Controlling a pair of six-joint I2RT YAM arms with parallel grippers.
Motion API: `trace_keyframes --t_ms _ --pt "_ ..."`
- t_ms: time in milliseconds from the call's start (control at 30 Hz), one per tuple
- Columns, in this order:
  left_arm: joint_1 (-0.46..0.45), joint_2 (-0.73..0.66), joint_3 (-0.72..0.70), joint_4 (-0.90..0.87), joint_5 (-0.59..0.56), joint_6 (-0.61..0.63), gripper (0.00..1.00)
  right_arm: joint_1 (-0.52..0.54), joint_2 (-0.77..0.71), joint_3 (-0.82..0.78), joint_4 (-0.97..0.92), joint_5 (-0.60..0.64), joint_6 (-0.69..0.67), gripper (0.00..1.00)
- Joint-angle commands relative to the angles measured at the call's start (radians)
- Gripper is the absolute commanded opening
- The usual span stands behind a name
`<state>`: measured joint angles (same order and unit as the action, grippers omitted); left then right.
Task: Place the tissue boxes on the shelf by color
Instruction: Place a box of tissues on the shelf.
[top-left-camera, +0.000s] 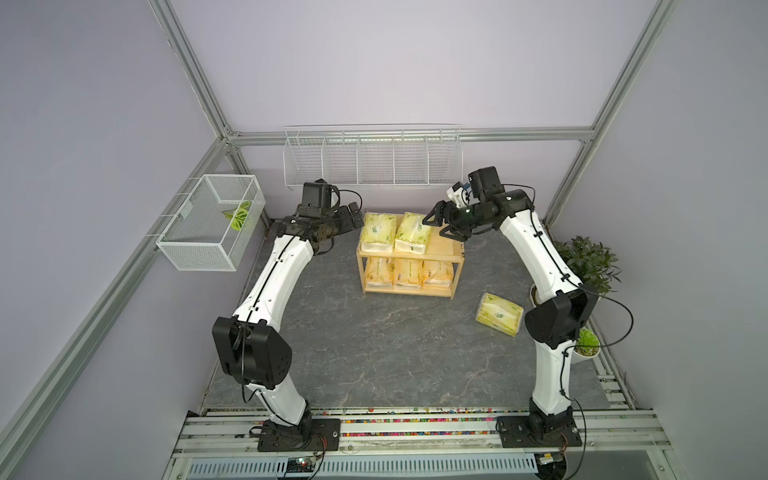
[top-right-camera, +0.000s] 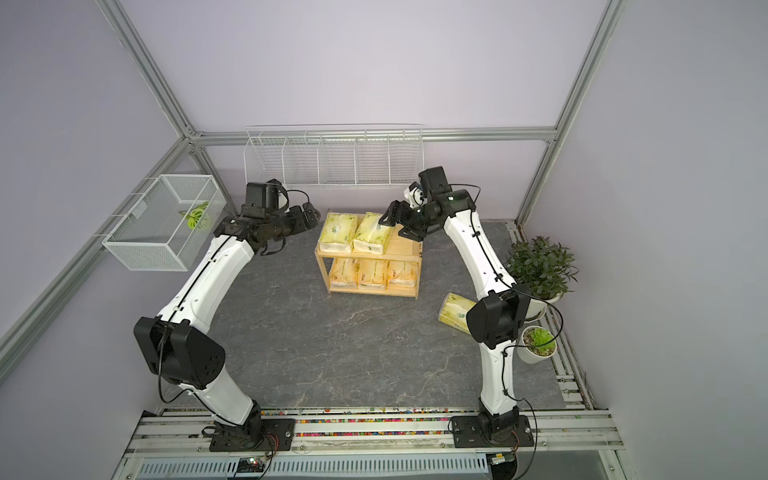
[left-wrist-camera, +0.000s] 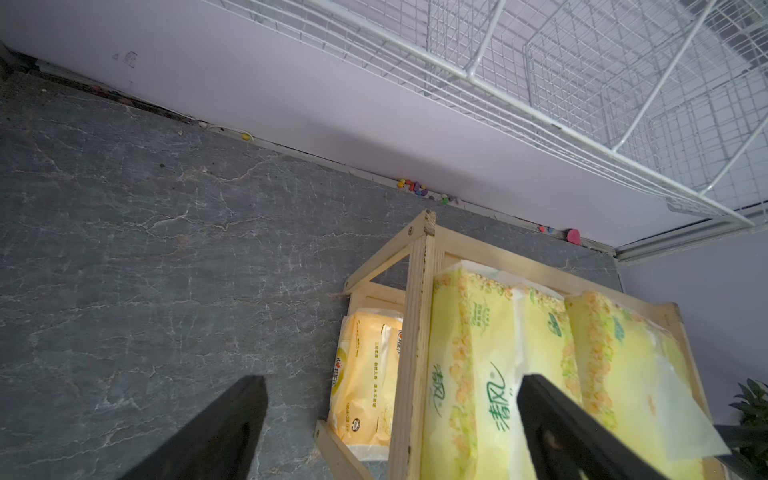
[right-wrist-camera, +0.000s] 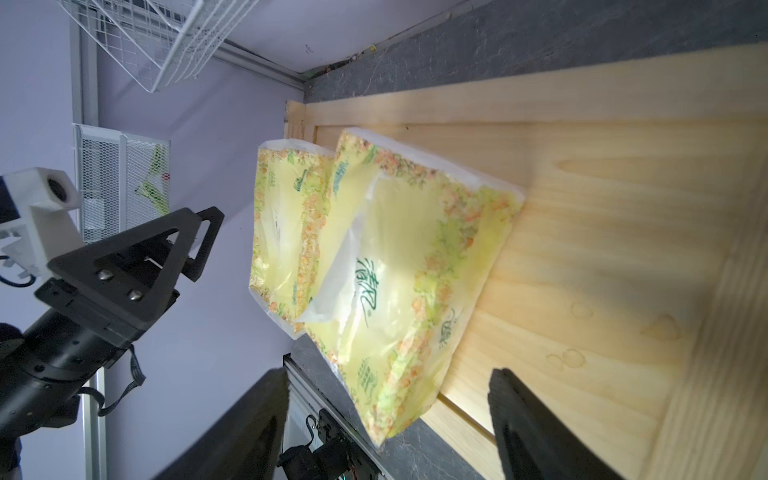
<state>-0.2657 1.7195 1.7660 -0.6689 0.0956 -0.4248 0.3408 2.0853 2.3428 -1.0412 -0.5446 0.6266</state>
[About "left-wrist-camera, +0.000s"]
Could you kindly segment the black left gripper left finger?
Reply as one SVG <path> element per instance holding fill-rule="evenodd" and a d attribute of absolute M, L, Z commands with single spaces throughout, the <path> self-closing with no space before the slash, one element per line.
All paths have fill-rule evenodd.
<path fill-rule="evenodd" d="M 266 379 L 237 380 L 124 479 L 246 479 L 268 409 Z"/>

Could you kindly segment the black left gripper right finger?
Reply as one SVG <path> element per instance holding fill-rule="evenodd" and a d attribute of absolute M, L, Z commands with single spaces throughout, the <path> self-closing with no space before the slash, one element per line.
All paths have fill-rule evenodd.
<path fill-rule="evenodd" d="M 663 477 L 542 375 L 523 377 L 517 406 L 539 479 Z"/>

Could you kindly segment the green tissue pack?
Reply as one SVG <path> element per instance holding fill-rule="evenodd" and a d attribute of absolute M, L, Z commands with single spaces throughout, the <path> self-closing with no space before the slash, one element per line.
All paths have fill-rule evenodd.
<path fill-rule="evenodd" d="M 581 400 L 562 295 L 462 260 L 434 279 L 423 479 L 532 479 L 517 396 L 540 374 Z"/>
<path fill-rule="evenodd" d="M 583 408 L 668 479 L 723 479 L 718 437 L 690 347 L 608 296 L 585 291 L 565 306 Z"/>

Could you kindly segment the orange tissue pack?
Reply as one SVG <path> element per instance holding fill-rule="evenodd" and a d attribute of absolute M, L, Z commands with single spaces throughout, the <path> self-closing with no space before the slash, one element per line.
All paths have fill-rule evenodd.
<path fill-rule="evenodd" d="M 385 461 L 392 435 L 403 315 L 361 308 L 341 324 L 327 423 L 360 461 Z"/>

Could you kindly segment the light wooden two-tier shelf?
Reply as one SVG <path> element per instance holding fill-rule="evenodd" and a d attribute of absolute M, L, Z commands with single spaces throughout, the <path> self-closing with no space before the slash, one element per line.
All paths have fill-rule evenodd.
<path fill-rule="evenodd" d="M 430 320 L 435 276 L 462 261 L 522 277 L 567 297 L 602 293 L 689 345 L 677 306 L 653 305 L 624 293 L 548 267 L 504 249 L 440 227 L 432 211 L 419 214 L 346 281 L 348 315 L 361 308 L 394 310 L 403 315 L 392 435 L 387 459 L 392 479 L 420 476 L 425 400 L 428 388 Z M 337 479 L 367 479 L 369 470 L 342 443 L 326 420 L 315 442 Z"/>

